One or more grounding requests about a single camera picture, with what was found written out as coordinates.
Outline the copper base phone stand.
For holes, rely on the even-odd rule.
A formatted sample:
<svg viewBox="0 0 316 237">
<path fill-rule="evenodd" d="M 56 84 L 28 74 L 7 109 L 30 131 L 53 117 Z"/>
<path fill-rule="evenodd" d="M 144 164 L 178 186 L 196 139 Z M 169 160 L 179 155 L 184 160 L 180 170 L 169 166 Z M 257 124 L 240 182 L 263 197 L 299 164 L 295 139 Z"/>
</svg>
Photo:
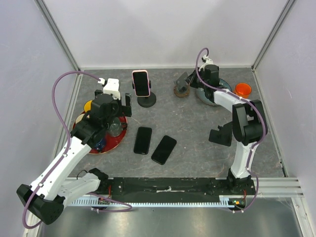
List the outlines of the copper base phone stand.
<svg viewBox="0 0 316 237">
<path fill-rule="evenodd" d="M 173 92 L 177 97 L 183 98 L 190 94 L 190 86 L 186 79 L 188 77 L 187 72 L 184 72 L 176 81 L 174 81 Z"/>
</svg>

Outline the black round phone stand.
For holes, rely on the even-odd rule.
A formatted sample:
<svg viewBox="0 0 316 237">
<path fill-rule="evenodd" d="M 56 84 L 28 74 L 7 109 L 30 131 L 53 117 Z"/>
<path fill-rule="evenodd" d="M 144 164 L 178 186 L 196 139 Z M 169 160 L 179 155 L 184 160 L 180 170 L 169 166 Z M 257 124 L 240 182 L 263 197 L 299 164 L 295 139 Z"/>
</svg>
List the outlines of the black round phone stand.
<svg viewBox="0 0 316 237">
<path fill-rule="evenodd" d="M 137 96 L 137 102 L 141 107 L 149 108 L 153 106 L 157 101 L 156 95 L 154 93 L 151 93 L 149 97 L 138 97 Z"/>
</svg>

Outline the pink case phone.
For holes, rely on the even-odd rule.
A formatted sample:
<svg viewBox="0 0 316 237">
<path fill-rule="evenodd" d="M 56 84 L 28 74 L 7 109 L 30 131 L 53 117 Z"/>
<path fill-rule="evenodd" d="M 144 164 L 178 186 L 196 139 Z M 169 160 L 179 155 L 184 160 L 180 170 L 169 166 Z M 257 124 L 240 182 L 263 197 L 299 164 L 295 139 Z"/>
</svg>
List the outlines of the pink case phone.
<svg viewBox="0 0 316 237">
<path fill-rule="evenodd" d="M 138 97 L 150 96 L 150 81 L 147 70 L 132 71 L 132 87 Z"/>
</svg>

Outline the black phone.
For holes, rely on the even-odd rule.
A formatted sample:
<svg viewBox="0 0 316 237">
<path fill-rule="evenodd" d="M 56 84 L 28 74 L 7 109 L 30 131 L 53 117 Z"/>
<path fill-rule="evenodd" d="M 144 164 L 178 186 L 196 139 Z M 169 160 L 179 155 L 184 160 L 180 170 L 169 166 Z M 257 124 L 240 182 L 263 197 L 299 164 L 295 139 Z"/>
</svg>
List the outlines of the black phone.
<svg viewBox="0 0 316 237">
<path fill-rule="evenodd" d="M 174 138 L 167 135 L 163 136 L 160 143 L 151 155 L 151 159 L 160 165 L 164 165 L 171 155 L 176 144 L 177 141 Z"/>
<path fill-rule="evenodd" d="M 150 127 L 139 127 L 136 133 L 133 152 L 135 154 L 147 155 L 151 142 L 152 129 Z"/>
</svg>

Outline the black wedge phone stand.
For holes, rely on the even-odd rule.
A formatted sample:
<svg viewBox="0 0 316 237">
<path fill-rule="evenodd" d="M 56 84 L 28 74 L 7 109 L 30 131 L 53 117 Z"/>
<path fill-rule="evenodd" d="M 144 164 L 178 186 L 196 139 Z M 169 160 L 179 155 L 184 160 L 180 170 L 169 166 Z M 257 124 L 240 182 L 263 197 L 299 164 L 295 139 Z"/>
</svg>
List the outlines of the black wedge phone stand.
<svg viewBox="0 0 316 237">
<path fill-rule="evenodd" d="M 230 147 L 232 143 L 232 122 L 218 126 L 218 130 L 212 129 L 209 134 L 209 142 Z"/>
</svg>

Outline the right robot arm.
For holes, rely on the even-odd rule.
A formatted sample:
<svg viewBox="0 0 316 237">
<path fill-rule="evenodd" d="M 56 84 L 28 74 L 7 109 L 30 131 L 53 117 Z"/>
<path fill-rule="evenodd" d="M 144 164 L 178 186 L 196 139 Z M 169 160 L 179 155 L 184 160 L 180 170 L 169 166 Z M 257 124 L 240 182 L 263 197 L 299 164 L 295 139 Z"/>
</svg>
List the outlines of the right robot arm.
<svg viewBox="0 0 316 237">
<path fill-rule="evenodd" d="M 255 150 L 268 132 L 262 102 L 237 96 L 224 87 L 220 83 L 217 65 L 196 67 L 186 78 L 186 82 L 193 88 L 203 89 L 206 99 L 232 114 L 231 122 L 210 131 L 209 141 L 227 147 L 233 139 L 237 141 L 226 188 L 229 193 L 238 194 L 251 182 L 251 164 Z"/>
</svg>

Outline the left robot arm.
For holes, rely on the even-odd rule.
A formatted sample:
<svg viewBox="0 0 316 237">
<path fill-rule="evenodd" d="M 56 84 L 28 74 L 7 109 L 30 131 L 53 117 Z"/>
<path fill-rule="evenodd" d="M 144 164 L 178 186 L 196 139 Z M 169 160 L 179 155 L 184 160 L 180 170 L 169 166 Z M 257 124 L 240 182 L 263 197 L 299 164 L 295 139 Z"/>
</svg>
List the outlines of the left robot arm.
<svg viewBox="0 0 316 237">
<path fill-rule="evenodd" d="M 129 93 L 125 94 L 124 105 L 109 92 L 97 94 L 91 109 L 68 133 L 64 148 L 47 169 L 31 184 L 22 184 L 17 189 L 23 211 L 33 213 L 41 222 L 50 225 L 77 198 L 91 192 L 104 194 L 108 190 L 109 177 L 97 168 L 67 185 L 64 181 L 78 162 L 105 138 L 115 118 L 131 115 Z"/>
</svg>

